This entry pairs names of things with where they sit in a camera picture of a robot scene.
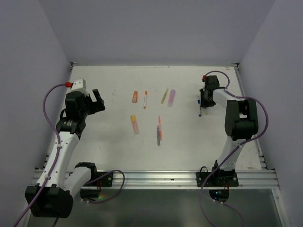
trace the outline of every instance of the pen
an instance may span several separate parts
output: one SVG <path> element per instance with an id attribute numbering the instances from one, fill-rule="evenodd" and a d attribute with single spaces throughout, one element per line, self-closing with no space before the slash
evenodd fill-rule
<path id="1" fill-rule="evenodd" d="M 199 111 L 199 117 L 201 117 L 202 116 L 202 110 L 201 110 L 200 97 L 198 97 L 198 104 L 199 104 L 199 109 L 200 109 L 200 111 Z"/>
<path id="2" fill-rule="evenodd" d="M 144 95 L 144 106 L 143 106 L 144 109 L 146 109 L 146 102 L 147 102 L 147 91 L 145 91 L 145 95 Z"/>
<path id="3" fill-rule="evenodd" d="M 157 141 L 158 141 L 158 147 L 160 146 L 160 133 L 159 133 L 159 126 L 157 125 Z"/>
<path id="4" fill-rule="evenodd" d="M 161 127 L 161 118 L 158 116 L 158 122 L 159 122 L 159 136 L 160 140 L 162 141 L 162 127 Z"/>

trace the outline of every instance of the marker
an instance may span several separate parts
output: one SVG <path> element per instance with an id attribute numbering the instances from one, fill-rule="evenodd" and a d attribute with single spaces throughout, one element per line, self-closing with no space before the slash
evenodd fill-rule
<path id="1" fill-rule="evenodd" d="M 159 136 L 160 136 L 160 140 L 162 141 L 162 128 L 161 128 L 161 118 L 160 118 L 160 116 L 158 117 L 158 123 L 159 123 Z"/>
<path id="2" fill-rule="evenodd" d="M 134 134 L 139 134 L 139 128 L 138 128 L 136 116 L 135 115 L 131 115 L 131 120 L 132 120 Z"/>
<path id="3" fill-rule="evenodd" d="M 168 106 L 172 106 L 172 103 L 174 102 L 175 98 L 175 93 L 176 91 L 174 89 L 170 90 L 169 103 L 167 104 Z"/>
<path id="4" fill-rule="evenodd" d="M 199 104 L 199 109 L 200 109 L 199 117 L 201 117 L 202 116 L 202 110 L 201 110 L 201 105 L 200 105 L 200 97 L 198 97 L 198 104 Z"/>
<path id="5" fill-rule="evenodd" d="M 144 106 L 143 106 L 144 109 L 146 109 L 146 101 L 147 101 L 147 91 L 145 91 L 145 95 L 144 95 Z"/>
<path id="6" fill-rule="evenodd" d="M 133 103 L 137 103 L 137 98 L 138 98 L 138 91 L 134 91 Z"/>
<path id="7" fill-rule="evenodd" d="M 158 147 L 160 146 L 160 133 L 159 133 L 159 126 L 157 125 L 157 142 L 158 142 Z"/>
<path id="8" fill-rule="evenodd" d="M 167 88 L 166 91 L 164 92 L 163 98 L 162 98 L 162 100 L 161 100 L 161 104 L 164 103 L 164 100 L 165 100 L 165 97 L 166 97 L 168 91 L 169 91 L 169 89 Z"/>

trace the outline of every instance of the pink highlighter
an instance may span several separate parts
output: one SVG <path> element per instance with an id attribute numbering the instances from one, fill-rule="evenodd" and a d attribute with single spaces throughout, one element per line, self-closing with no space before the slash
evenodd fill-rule
<path id="1" fill-rule="evenodd" d="M 175 98 L 175 93 L 176 91 L 174 89 L 170 91 L 169 103 L 167 104 L 168 106 L 172 106 L 172 103 L 174 102 L 174 98 Z"/>

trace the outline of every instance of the red cable connector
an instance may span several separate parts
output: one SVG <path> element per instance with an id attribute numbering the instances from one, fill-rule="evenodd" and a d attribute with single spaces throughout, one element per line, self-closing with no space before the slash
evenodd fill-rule
<path id="1" fill-rule="evenodd" d="M 66 82 L 66 83 L 65 83 L 65 87 L 72 87 L 71 82 Z"/>

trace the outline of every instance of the yellow highlighter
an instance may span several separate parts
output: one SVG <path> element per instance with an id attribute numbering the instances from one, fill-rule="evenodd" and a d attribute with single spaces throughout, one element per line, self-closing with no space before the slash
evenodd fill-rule
<path id="1" fill-rule="evenodd" d="M 168 91 L 169 91 L 169 89 L 167 88 L 166 91 L 165 91 L 165 93 L 164 93 L 164 95 L 163 95 L 163 98 L 162 98 L 162 100 L 161 100 L 161 104 L 164 103 L 164 100 L 165 100 L 165 97 L 166 97 Z"/>
<path id="2" fill-rule="evenodd" d="M 139 128 L 138 128 L 136 116 L 135 115 L 131 115 L 131 120 L 132 120 L 132 125 L 133 125 L 133 129 L 134 129 L 134 133 L 135 134 L 139 134 Z"/>

